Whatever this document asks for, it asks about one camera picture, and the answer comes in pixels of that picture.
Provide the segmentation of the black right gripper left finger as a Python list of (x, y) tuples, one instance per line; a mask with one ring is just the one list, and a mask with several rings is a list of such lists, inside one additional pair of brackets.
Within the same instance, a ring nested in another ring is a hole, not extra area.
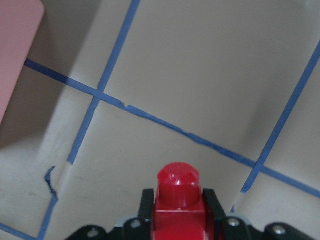
[(86, 225), (71, 234), (69, 240), (150, 240), (155, 194), (144, 189), (137, 216), (115, 226), (110, 232), (98, 225)]

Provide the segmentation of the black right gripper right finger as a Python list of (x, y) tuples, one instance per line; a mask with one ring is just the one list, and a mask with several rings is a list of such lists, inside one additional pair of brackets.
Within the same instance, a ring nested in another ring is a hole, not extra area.
[(209, 240), (311, 240), (312, 237), (284, 222), (268, 224), (263, 231), (235, 214), (226, 214), (213, 189), (204, 188), (206, 234)]

